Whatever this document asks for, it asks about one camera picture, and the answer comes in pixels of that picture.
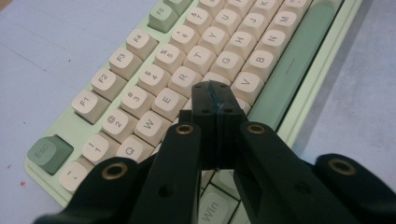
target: cream keycap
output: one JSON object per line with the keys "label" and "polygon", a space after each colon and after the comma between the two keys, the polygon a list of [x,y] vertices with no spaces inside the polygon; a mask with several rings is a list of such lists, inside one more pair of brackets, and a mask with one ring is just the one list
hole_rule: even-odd
{"label": "cream keycap", "polygon": [[110,102],[91,91],[81,91],[72,102],[72,107],[89,123],[94,124],[105,112]]}
{"label": "cream keycap", "polygon": [[118,148],[116,156],[129,158],[137,162],[147,159],[154,147],[132,134],[128,136]]}
{"label": "cream keycap", "polygon": [[244,18],[253,6],[252,0],[228,0],[224,8],[228,8],[236,13],[241,18]]}
{"label": "cream keycap", "polygon": [[266,50],[255,50],[247,59],[242,72],[249,72],[267,81],[276,65],[274,55]]}
{"label": "cream keycap", "polygon": [[126,80],[131,79],[137,69],[142,65],[143,61],[133,55],[131,51],[118,48],[108,60],[110,70]]}
{"label": "cream keycap", "polygon": [[126,37],[125,42],[126,49],[141,60],[146,60],[158,45],[158,42],[152,36],[141,29],[134,29],[128,37]]}
{"label": "cream keycap", "polygon": [[207,11],[212,17],[216,17],[219,11],[224,8],[224,0],[200,0],[198,7]]}
{"label": "cream keycap", "polygon": [[250,13],[263,15],[265,19],[271,21],[280,5],[277,0],[258,0],[250,9]]}
{"label": "cream keycap", "polygon": [[64,189],[73,194],[92,169],[92,163],[85,158],[76,159],[66,164],[59,175],[59,183]]}
{"label": "cream keycap", "polygon": [[91,79],[93,91],[112,102],[125,86],[126,81],[111,71],[101,68]]}
{"label": "cream keycap", "polygon": [[105,133],[96,133],[92,135],[82,147],[82,155],[97,165],[101,161],[105,161],[114,157],[120,144]]}
{"label": "cream keycap", "polygon": [[205,74],[216,60],[216,54],[202,46],[195,46],[187,55],[183,65],[199,74]]}
{"label": "cream keycap", "polygon": [[184,24],[201,35],[212,23],[213,18],[209,13],[199,7],[193,8],[187,16]]}
{"label": "cream keycap", "polygon": [[238,28],[241,21],[242,18],[236,12],[224,8],[215,17],[212,25],[219,27],[228,35],[233,35],[233,32],[235,32],[236,28]]}
{"label": "cream keycap", "polygon": [[137,85],[153,95],[158,95],[168,85],[170,78],[171,75],[168,72],[152,63],[140,74]]}
{"label": "cream keycap", "polygon": [[172,33],[169,44],[183,50],[186,54],[190,52],[199,40],[200,36],[192,28],[180,25]]}
{"label": "cream keycap", "polygon": [[163,89],[155,98],[152,110],[173,121],[180,109],[187,103],[187,98],[169,88]]}
{"label": "cream keycap", "polygon": [[253,105],[263,86],[264,82],[258,76],[248,72],[241,72],[231,86],[231,91],[236,97]]}
{"label": "cream keycap", "polygon": [[132,86],[122,97],[121,107],[136,118],[151,109],[155,96],[138,86]]}
{"label": "cream keycap", "polygon": [[244,60],[236,53],[223,51],[210,68],[210,72],[233,81],[244,65]]}
{"label": "cream keycap", "polygon": [[121,143],[132,134],[136,123],[136,118],[121,109],[115,109],[104,120],[102,127],[108,135]]}
{"label": "cream keycap", "polygon": [[191,97],[191,88],[202,80],[202,76],[188,67],[180,66],[169,80],[168,87],[183,96]]}
{"label": "cream keycap", "polygon": [[163,45],[157,52],[154,63],[173,74],[182,64],[186,54],[171,44]]}
{"label": "cream keycap", "polygon": [[243,31],[254,36],[259,41],[267,28],[269,21],[259,13],[249,13],[239,25],[237,31]]}
{"label": "cream keycap", "polygon": [[134,133],[156,147],[170,126],[171,121],[149,110],[137,122]]}
{"label": "cream keycap", "polygon": [[246,61],[256,44],[257,40],[253,35],[246,32],[237,31],[233,34],[224,50],[238,54],[244,61]]}
{"label": "cream keycap", "polygon": [[278,61],[286,46],[289,43],[289,36],[278,30],[267,30],[262,39],[256,46],[256,49],[266,50],[271,52]]}
{"label": "cream keycap", "polygon": [[202,34],[198,45],[210,49],[216,55],[219,55],[229,39],[230,37],[219,27],[210,26]]}

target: keycap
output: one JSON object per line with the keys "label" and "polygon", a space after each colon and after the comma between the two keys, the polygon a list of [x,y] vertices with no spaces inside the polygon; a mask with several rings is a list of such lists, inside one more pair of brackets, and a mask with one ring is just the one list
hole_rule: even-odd
{"label": "keycap", "polygon": [[129,158],[137,162],[147,159],[154,147],[132,134],[128,136],[117,150],[116,156]]}
{"label": "keycap", "polygon": [[149,110],[137,122],[134,133],[156,147],[170,126],[171,121]]}
{"label": "keycap", "polygon": [[253,35],[246,32],[237,31],[233,34],[224,50],[236,53],[241,56],[244,61],[246,61],[256,44],[257,40]]}
{"label": "keycap", "polygon": [[192,28],[201,35],[212,23],[213,18],[209,13],[199,7],[193,8],[187,16],[184,24]]}
{"label": "keycap", "polygon": [[171,44],[163,45],[155,55],[154,63],[173,74],[182,64],[186,54]]}
{"label": "keycap", "polygon": [[198,7],[215,17],[224,8],[224,4],[224,0],[200,0]]}
{"label": "keycap", "polygon": [[59,176],[59,183],[64,189],[73,194],[92,169],[93,164],[85,158],[76,159],[66,164]]}
{"label": "keycap", "polygon": [[146,70],[140,74],[137,85],[153,95],[158,95],[168,85],[170,78],[171,75],[161,67],[149,64]]}
{"label": "keycap", "polygon": [[162,33],[168,33],[177,20],[176,12],[168,5],[159,2],[149,13],[148,26]]}
{"label": "keycap", "polygon": [[237,31],[243,31],[251,34],[257,41],[259,41],[268,25],[269,21],[265,19],[263,15],[259,13],[249,13],[242,20]]}
{"label": "keycap", "polygon": [[110,102],[103,97],[86,90],[81,91],[72,102],[76,113],[89,123],[95,123],[109,105]]}
{"label": "keycap", "polygon": [[125,86],[126,81],[111,71],[101,68],[92,77],[91,84],[94,92],[112,102]]}
{"label": "keycap", "polygon": [[27,157],[50,175],[55,175],[72,152],[70,145],[54,135],[38,139],[29,149]]}
{"label": "keycap", "polygon": [[109,63],[112,72],[129,80],[142,64],[142,60],[129,50],[118,48],[110,56]]}
{"label": "keycap", "polygon": [[140,119],[151,108],[155,96],[138,86],[132,86],[122,97],[121,108]]}
{"label": "keycap", "polygon": [[146,60],[158,45],[158,42],[152,36],[141,29],[134,29],[128,37],[126,37],[125,42],[126,49],[141,60]]}
{"label": "keycap", "polygon": [[242,18],[236,12],[224,8],[215,17],[212,25],[219,27],[228,35],[233,35],[233,32],[238,28],[241,21]]}
{"label": "keycap", "polygon": [[202,46],[195,46],[187,55],[183,65],[199,74],[205,74],[216,60],[216,54]]}
{"label": "keycap", "polygon": [[134,132],[136,123],[136,118],[121,109],[115,109],[104,120],[102,127],[108,135],[121,143]]}
{"label": "keycap", "polygon": [[229,40],[230,37],[219,27],[210,26],[202,34],[198,45],[219,55]]}
{"label": "keycap", "polygon": [[187,98],[169,88],[163,89],[155,98],[152,110],[164,118],[173,121],[180,109],[187,103]]}
{"label": "keycap", "polygon": [[290,36],[278,30],[267,30],[262,39],[256,46],[256,49],[271,52],[278,61],[286,46],[289,44]]}
{"label": "keycap", "polygon": [[201,198],[198,223],[228,223],[238,202],[209,185]]}
{"label": "keycap", "polygon": [[234,11],[238,13],[240,17],[244,18],[248,14],[251,6],[253,6],[253,1],[251,0],[229,0],[224,8]]}
{"label": "keycap", "polygon": [[105,161],[114,157],[120,144],[105,133],[96,133],[91,136],[82,147],[82,155],[97,165],[101,161]]}
{"label": "keycap", "polygon": [[262,91],[264,82],[258,76],[249,72],[241,72],[231,86],[233,94],[250,105],[254,105]]}
{"label": "keycap", "polygon": [[200,36],[192,28],[186,25],[178,26],[172,33],[169,44],[189,53],[199,40]]}
{"label": "keycap", "polygon": [[276,65],[274,55],[266,50],[255,50],[248,58],[242,72],[249,72],[267,81]]}
{"label": "keycap", "polygon": [[178,16],[181,16],[191,4],[191,0],[163,0],[163,2],[171,7]]}
{"label": "keycap", "polygon": [[263,15],[265,19],[271,21],[279,9],[281,2],[277,0],[257,0],[250,10],[250,13]]}
{"label": "keycap", "polygon": [[172,78],[169,80],[168,87],[183,96],[191,97],[191,88],[202,80],[202,76],[188,67],[180,66]]}
{"label": "keycap", "polygon": [[219,74],[233,81],[244,65],[244,60],[236,53],[223,51],[215,60],[210,72]]}

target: white table surface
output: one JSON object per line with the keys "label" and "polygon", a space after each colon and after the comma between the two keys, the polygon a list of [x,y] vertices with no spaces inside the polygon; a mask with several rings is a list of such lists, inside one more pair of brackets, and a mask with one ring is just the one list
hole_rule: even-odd
{"label": "white table surface", "polygon": [[[23,170],[30,146],[156,0],[14,0],[0,12],[0,223],[62,210]],[[396,1],[363,1],[293,147],[340,153],[396,191]]]}

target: mechanical keyboard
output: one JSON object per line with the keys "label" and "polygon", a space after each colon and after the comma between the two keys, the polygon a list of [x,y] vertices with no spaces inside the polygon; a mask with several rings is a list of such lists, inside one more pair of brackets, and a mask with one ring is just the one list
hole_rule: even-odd
{"label": "mechanical keyboard", "polygon": [[[29,150],[26,172],[65,206],[92,167],[155,154],[191,86],[229,86],[291,146],[361,0],[160,0]],[[199,223],[247,223],[233,171],[203,171]]]}

